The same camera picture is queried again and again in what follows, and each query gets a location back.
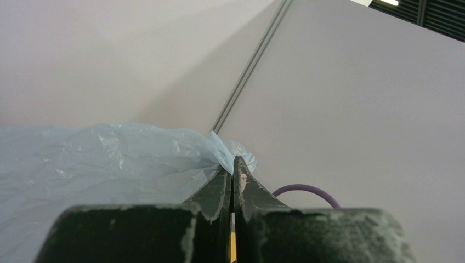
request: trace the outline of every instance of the light blue plastic bag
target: light blue plastic bag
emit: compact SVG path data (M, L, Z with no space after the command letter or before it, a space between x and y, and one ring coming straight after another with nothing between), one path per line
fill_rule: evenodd
M77 204L180 203L235 155L189 129L100 124L0 130L0 262L32 262L54 220Z

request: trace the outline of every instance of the translucent plastic sheet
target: translucent plastic sheet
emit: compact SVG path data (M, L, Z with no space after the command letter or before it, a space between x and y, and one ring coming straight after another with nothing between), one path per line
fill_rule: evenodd
M144 124L0 130L0 262L32 262L53 221L76 204L180 203L218 164L255 159L210 133Z

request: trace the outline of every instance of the purple hose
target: purple hose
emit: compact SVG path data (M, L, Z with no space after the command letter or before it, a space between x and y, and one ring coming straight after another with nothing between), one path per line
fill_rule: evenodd
M311 186L311 185L286 185L278 190L273 192L274 196L278 196L282 193L289 192L289 191L307 191L310 193L314 193L317 196L323 198L325 201L327 201L333 208L341 208L339 203L332 197L329 193L323 191L322 189L319 189L318 187Z

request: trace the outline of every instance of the purple cable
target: purple cable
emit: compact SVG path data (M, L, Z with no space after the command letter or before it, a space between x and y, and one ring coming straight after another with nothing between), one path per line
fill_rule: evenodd
M282 193L289 192L289 191L307 191L310 193L314 193L317 196L323 198L325 201L327 201L333 208L341 208L339 203L329 193L323 191L322 189L319 189L318 187L311 186L311 185L300 185L300 184L286 185L274 191L273 195L278 196Z

